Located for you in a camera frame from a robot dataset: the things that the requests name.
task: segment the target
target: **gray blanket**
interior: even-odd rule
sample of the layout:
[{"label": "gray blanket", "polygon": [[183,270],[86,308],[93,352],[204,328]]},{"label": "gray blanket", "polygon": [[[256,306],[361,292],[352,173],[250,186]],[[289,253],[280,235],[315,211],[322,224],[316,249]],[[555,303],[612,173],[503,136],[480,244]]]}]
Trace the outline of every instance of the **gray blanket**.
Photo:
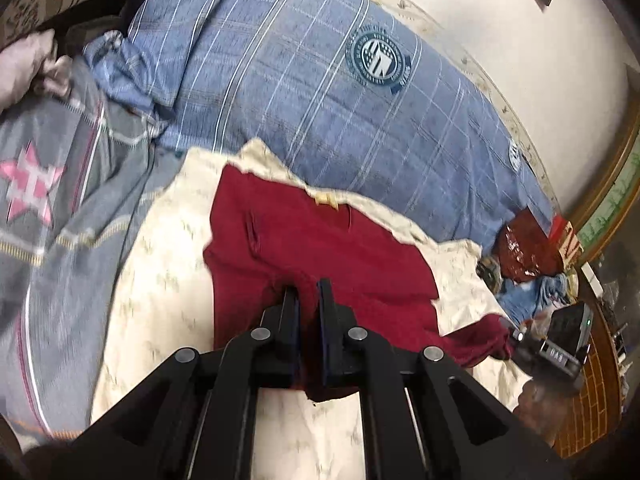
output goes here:
[{"label": "gray blanket", "polygon": [[72,84],[0,117],[0,412],[41,439],[87,427],[118,270],[180,167],[81,59]]}]

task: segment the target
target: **blue plaid duvet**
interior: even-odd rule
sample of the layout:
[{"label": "blue plaid duvet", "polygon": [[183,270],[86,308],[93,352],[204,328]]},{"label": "blue plaid duvet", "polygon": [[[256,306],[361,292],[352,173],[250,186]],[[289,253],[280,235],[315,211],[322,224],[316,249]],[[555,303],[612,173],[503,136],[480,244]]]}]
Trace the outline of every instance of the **blue plaid duvet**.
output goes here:
[{"label": "blue plaid duvet", "polygon": [[491,103],[369,0],[145,0],[128,38],[84,54],[111,98],[164,122],[165,147],[235,152],[257,136],[308,184],[485,251],[526,206],[550,227]]}]

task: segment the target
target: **pink star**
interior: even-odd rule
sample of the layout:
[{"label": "pink star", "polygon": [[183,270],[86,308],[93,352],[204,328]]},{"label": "pink star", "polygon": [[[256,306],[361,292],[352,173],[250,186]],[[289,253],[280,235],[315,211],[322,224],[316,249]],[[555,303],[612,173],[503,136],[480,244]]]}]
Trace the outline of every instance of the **pink star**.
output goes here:
[{"label": "pink star", "polygon": [[49,193],[64,171],[64,167],[42,168],[31,142],[26,149],[20,150],[16,160],[0,162],[0,177],[11,181],[6,192],[6,199],[9,201],[7,223],[28,210],[33,210],[44,225],[50,226],[52,214]]}]

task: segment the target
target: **blanket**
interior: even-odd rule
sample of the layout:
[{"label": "blanket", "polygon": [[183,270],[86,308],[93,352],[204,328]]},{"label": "blanket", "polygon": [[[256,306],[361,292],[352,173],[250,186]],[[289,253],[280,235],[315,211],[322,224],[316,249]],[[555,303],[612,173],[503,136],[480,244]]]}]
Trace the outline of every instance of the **blanket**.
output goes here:
[{"label": "blanket", "polygon": [[[433,304],[441,334],[488,313],[504,315],[476,276],[477,244],[469,240],[437,244],[415,222],[369,198],[308,187],[260,140],[249,142],[237,156],[192,148],[174,182],[152,205],[118,279],[92,420],[176,349],[213,348],[215,298],[202,250],[211,238],[209,213],[225,164],[301,187],[319,201],[347,203],[399,242],[415,245],[431,267],[440,293]],[[528,378],[513,362],[492,358],[470,372],[509,409],[517,405]],[[260,390],[252,467],[252,478],[363,479],[358,394],[314,403],[300,391]]]},{"label": "blanket", "polygon": [[84,60],[71,79],[0,118],[0,412],[40,440],[87,426],[116,274],[180,168]]},{"label": "blanket", "polygon": [[234,153],[259,137],[312,186],[357,192],[434,240],[488,251],[552,207],[485,96],[369,0],[145,0],[84,51],[158,142]]}]

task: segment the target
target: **white wall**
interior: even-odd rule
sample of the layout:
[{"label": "white wall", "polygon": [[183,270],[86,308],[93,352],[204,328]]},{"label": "white wall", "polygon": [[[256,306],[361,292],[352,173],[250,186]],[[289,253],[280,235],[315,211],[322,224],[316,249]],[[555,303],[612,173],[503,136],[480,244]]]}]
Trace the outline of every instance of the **white wall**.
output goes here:
[{"label": "white wall", "polygon": [[634,59],[601,0],[411,0],[484,68],[527,129],[569,212],[626,105]]}]

